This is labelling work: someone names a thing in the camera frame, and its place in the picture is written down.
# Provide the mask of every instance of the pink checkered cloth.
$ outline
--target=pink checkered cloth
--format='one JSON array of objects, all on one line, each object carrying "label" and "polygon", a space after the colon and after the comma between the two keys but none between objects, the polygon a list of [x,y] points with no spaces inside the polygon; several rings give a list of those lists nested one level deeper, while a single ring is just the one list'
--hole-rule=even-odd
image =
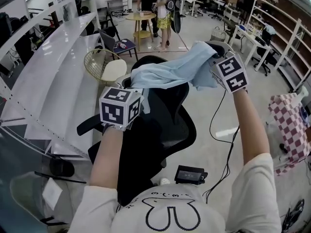
[{"label": "pink checkered cloth", "polygon": [[269,111],[274,116],[278,128],[284,140],[284,145],[288,151],[286,162],[283,166],[278,166],[275,172],[277,175],[286,173],[295,164],[303,160],[311,151],[311,144],[307,141],[305,133],[307,127],[300,116],[302,104],[295,108],[291,105],[296,93],[279,96],[272,96],[269,103]]}]

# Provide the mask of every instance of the round wooden table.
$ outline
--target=round wooden table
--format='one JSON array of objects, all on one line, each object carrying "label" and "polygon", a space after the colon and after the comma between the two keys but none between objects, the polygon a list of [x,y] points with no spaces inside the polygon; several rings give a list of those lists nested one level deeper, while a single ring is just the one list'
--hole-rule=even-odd
[{"label": "round wooden table", "polygon": [[[149,20],[155,18],[155,14],[151,13],[149,15],[144,15],[143,17],[141,17],[139,15],[139,13],[130,13],[126,19],[127,20],[133,20],[135,21],[135,32],[133,33],[133,37],[134,37],[134,41],[136,41],[136,38],[138,38],[138,51],[140,51],[140,39],[141,38],[147,38],[147,37],[151,37],[152,42],[154,41],[153,37],[152,37],[152,31],[151,31],[151,27],[150,27],[150,22]],[[148,31],[142,31],[140,30],[140,25],[141,25],[141,21],[146,20],[148,23],[148,27],[149,27],[149,32]]]}]

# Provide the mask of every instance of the blue chair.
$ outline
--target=blue chair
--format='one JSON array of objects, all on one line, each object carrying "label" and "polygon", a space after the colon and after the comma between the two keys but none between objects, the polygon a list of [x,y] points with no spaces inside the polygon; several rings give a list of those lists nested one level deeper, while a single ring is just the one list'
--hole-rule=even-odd
[{"label": "blue chair", "polygon": [[[102,41],[105,44],[105,47],[109,51],[115,53],[116,55],[120,55],[121,53],[129,51],[130,56],[132,57],[131,50],[134,49],[136,60],[138,61],[136,45],[133,42],[131,42],[129,39],[124,39],[126,40],[126,42],[122,42],[122,40],[116,42],[116,40],[113,37],[107,35],[104,30],[98,30],[98,31],[99,31]],[[126,45],[127,49],[120,48],[119,45],[117,46],[117,48],[114,49],[115,44],[119,42],[122,42],[124,45]]]}]

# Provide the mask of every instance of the light blue towel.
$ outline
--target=light blue towel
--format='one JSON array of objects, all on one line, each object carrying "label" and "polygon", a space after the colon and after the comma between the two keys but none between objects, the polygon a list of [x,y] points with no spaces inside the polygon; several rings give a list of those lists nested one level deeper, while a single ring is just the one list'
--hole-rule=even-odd
[{"label": "light blue towel", "polygon": [[196,42],[182,57],[161,64],[146,64],[131,73],[131,87],[171,88],[190,82],[199,87],[217,86],[210,70],[208,59],[216,51],[205,42]]}]

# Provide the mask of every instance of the yellow shorts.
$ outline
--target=yellow shorts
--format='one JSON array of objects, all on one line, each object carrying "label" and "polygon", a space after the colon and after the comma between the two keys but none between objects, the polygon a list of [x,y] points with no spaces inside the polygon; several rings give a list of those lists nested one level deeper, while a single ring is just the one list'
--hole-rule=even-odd
[{"label": "yellow shorts", "polygon": [[171,26],[171,13],[168,13],[165,18],[157,19],[157,27],[159,29],[167,29]]}]

